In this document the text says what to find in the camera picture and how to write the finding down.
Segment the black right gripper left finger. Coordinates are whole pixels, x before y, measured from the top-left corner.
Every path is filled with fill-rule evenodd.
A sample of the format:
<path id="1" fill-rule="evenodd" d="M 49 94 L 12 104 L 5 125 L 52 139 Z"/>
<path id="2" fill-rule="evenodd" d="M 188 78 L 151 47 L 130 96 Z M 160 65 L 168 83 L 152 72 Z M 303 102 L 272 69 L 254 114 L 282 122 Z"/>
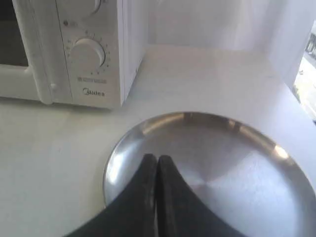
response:
<path id="1" fill-rule="evenodd" d="M 154 155 L 144 155 L 130 182 L 115 200 L 67 236 L 154 237 L 157 164 Z"/>

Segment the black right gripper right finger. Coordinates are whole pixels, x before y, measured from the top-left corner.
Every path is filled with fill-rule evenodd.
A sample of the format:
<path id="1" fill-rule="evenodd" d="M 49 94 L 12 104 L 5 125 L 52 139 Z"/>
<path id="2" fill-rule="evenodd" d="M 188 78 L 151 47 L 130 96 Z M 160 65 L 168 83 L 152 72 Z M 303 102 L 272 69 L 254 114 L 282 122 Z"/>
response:
<path id="1" fill-rule="evenodd" d="M 156 204 L 160 237 L 241 236 L 197 197 L 166 155 L 158 159 Z"/>

